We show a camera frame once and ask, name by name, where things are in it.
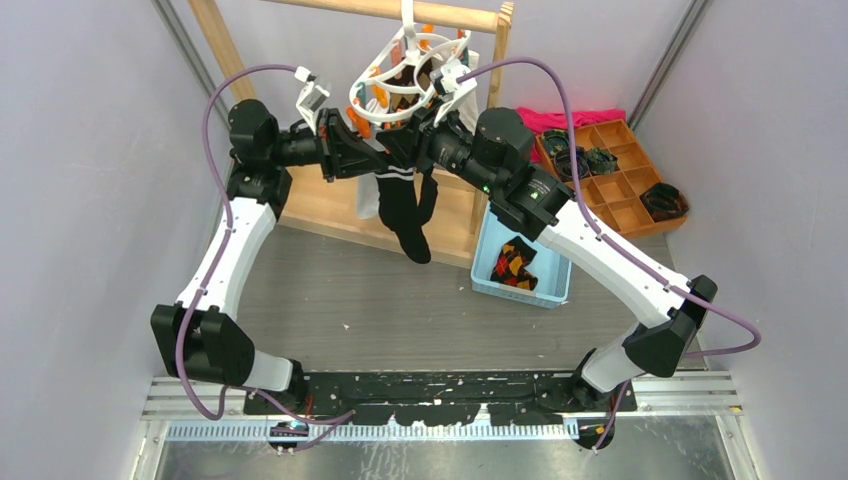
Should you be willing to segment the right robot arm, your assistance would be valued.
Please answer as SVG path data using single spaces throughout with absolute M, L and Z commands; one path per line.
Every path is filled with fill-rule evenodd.
M 555 395 L 591 411 L 635 377 L 672 376 L 703 323 L 716 284 L 704 275 L 688 279 L 666 269 L 582 210 L 575 188 L 531 163 L 535 137 L 514 110 L 485 110 L 474 131 L 454 112 L 441 121 L 435 117 L 434 111 L 418 112 L 376 139 L 398 165 L 439 165 L 485 193 L 505 227 L 566 257 L 635 315 L 635 325 L 590 350 Z

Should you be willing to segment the black sock white stripes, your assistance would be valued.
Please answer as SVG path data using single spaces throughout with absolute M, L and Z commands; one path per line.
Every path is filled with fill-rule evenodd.
M 417 205 L 418 218 L 421 225 L 426 225 L 432 218 L 438 198 L 438 182 L 434 178 L 433 169 L 422 173 L 420 195 Z

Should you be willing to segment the red yellow argyle sock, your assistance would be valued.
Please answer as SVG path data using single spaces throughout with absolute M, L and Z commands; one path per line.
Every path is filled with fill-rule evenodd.
M 534 291 L 538 278 L 528 271 L 537 251 L 520 236 L 513 237 L 501 246 L 490 274 L 490 280 L 526 291 Z

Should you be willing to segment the white clip sock hanger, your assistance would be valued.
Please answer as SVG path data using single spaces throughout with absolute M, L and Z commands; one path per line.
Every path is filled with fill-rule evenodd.
M 412 1 L 401 2 L 400 13 L 402 27 L 349 91 L 347 112 L 368 120 L 372 137 L 376 129 L 402 126 L 418 110 L 432 106 L 438 110 L 442 101 L 430 80 L 434 69 L 454 59 L 468 66 L 469 32 L 460 29 L 450 40 L 418 27 Z

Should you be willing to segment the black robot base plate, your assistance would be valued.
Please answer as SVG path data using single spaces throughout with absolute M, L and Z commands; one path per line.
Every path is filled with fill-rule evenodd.
M 475 421 L 497 432 L 511 427 L 562 426 L 578 414 L 577 443 L 607 446 L 614 434 L 605 429 L 612 412 L 636 409 L 632 387 L 593 396 L 570 372 L 312 372 L 298 377 L 269 399 L 246 399 L 247 415 L 279 414 L 284 408 L 332 420 L 346 413 L 349 423 L 375 430 L 397 425 L 469 427 Z

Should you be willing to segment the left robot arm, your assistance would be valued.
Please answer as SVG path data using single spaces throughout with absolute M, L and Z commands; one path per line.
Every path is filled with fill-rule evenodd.
M 290 168 L 317 165 L 333 181 L 383 170 L 388 156 L 350 130 L 335 108 L 318 111 L 316 128 L 299 120 L 282 129 L 262 102 L 248 99 L 230 109 L 228 122 L 235 164 L 219 227 L 177 300 L 155 307 L 151 327 L 170 376 L 265 390 L 273 406 L 293 414 L 307 398 L 300 362 L 259 351 L 236 323 L 247 277 L 282 215 Z

